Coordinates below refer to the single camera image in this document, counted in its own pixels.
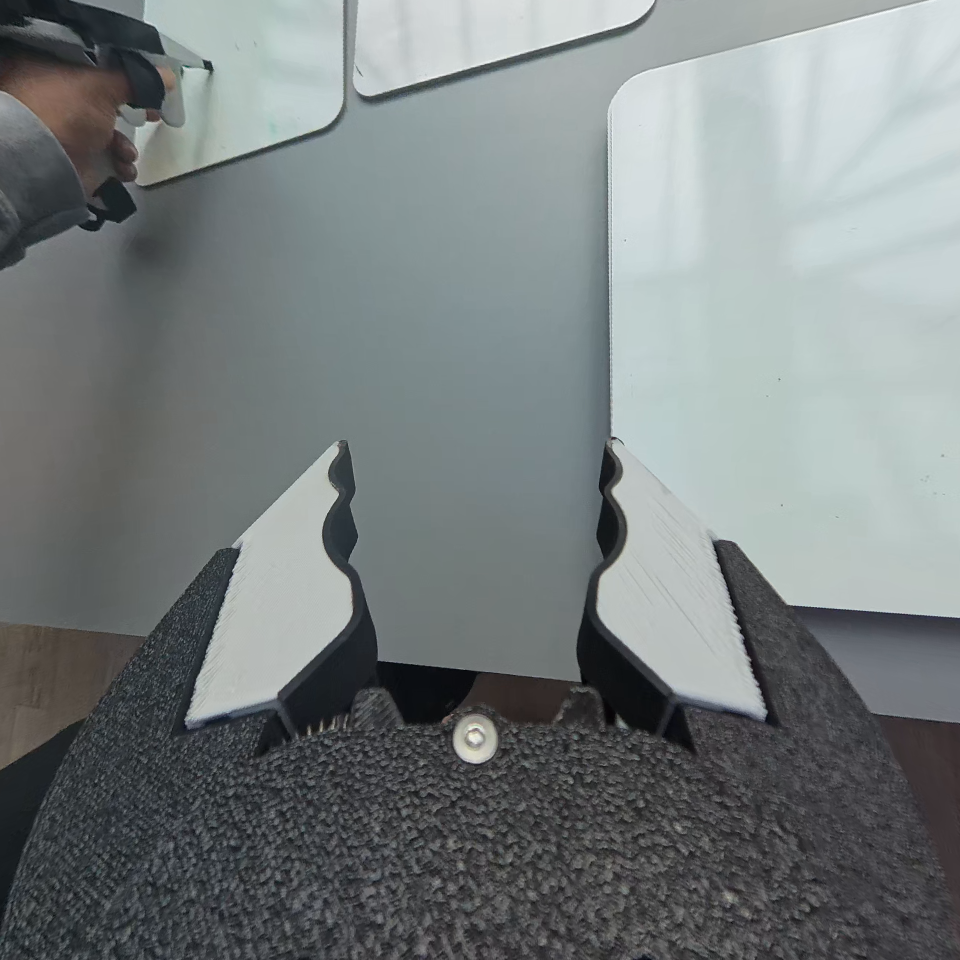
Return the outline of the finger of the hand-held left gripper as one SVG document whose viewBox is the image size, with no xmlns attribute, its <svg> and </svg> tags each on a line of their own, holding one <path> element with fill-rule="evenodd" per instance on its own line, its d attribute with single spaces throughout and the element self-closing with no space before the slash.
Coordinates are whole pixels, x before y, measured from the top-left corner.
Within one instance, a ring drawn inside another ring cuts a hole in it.
<svg viewBox="0 0 960 960">
<path fill-rule="evenodd" d="M 188 69 L 202 69 L 211 74 L 213 64 L 163 33 L 159 34 L 159 42 L 161 52 L 147 52 L 146 60 L 158 72 L 162 99 L 160 106 L 151 106 L 147 110 L 155 111 L 166 126 L 182 128 L 186 123 L 184 74 Z"/>
</svg>

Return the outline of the white rounded board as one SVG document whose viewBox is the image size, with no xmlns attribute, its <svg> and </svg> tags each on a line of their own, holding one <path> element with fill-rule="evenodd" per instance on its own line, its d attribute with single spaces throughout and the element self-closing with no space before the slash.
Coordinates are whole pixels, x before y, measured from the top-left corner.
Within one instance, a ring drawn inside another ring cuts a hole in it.
<svg viewBox="0 0 960 960">
<path fill-rule="evenodd" d="M 361 1 L 354 89 L 372 99 L 637 25 L 654 1 Z"/>
<path fill-rule="evenodd" d="M 143 18 L 213 70 L 183 71 L 182 126 L 134 132 L 138 186 L 316 134 L 342 113 L 344 1 L 147 1 Z"/>
</svg>

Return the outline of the person's left hand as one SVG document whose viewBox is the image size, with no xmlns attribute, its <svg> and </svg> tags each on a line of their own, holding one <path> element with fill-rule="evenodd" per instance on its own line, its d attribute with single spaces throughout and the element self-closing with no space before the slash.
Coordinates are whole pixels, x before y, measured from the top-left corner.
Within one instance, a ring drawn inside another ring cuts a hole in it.
<svg viewBox="0 0 960 960">
<path fill-rule="evenodd" d="M 134 98 L 123 71 L 23 55 L 2 62 L 1 90 L 47 127 L 88 196 L 111 177 L 123 184 L 137 179 L 138 150 L 116 129 Z"/>
</svg>

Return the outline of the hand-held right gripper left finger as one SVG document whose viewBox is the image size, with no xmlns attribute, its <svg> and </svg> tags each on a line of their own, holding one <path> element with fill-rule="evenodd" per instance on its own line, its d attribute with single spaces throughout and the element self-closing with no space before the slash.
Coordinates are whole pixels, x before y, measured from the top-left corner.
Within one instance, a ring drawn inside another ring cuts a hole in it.
<svg viewBox="0 0 960 960">
<path fill-rule="evenodd" d="M 376 629 L 351 564 L 354 495 L 339 440 L 239 536 L 186 729 L 271 712 L 304 735 L 347 714 L 375 677 Z"/>
</svg>

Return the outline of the person's dark trouser leg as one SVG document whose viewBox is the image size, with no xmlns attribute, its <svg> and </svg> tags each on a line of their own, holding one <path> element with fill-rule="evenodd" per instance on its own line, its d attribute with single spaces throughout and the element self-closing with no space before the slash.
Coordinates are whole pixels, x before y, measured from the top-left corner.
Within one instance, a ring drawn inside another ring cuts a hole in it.
<svg viewBox="0 0 960 960">
<path fill-rule="evenodd" d="M 469 696 L 474 670 L 379 661 L 376 676 L 406 724 L 438 724 Z"/>
</svg>

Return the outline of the person's left forearm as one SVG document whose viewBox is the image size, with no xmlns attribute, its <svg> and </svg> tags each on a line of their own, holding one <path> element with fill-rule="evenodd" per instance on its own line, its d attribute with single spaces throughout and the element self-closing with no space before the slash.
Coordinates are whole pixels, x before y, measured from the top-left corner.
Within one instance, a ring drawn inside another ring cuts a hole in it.
<svg viewBox="0 0 960 960">
<path fill-rule="evenodd" d="M 76 169 L 26 105 L 1 94 L 1 268 L 90 217 Z"/>
</svg>

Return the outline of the stack of white boards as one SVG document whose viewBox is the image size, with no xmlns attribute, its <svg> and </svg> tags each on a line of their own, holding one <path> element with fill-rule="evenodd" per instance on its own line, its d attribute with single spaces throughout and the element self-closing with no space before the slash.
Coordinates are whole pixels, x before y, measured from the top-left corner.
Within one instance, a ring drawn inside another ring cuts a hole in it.
<svg viewBox="0 0 960 960">
<path fill-rule="evenodd" d="M 610 425 L 790 604 L 958 618 L 959 5 L 641 72 Z"/>
</svg>

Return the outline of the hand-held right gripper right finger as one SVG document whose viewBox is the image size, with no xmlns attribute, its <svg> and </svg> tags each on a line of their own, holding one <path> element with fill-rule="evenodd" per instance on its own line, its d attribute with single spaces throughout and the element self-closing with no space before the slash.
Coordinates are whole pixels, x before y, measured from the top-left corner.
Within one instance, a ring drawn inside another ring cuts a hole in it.
<svg viewBox="0 0 960 960">
<path fill-rule="evenodd" d="M 619 438 L 606 441 L 577 638 L 582 681 L 619 726 L 685 746 L 688 711 L 767 721 L 762 677 L 704 522 Z"/>
</svg>

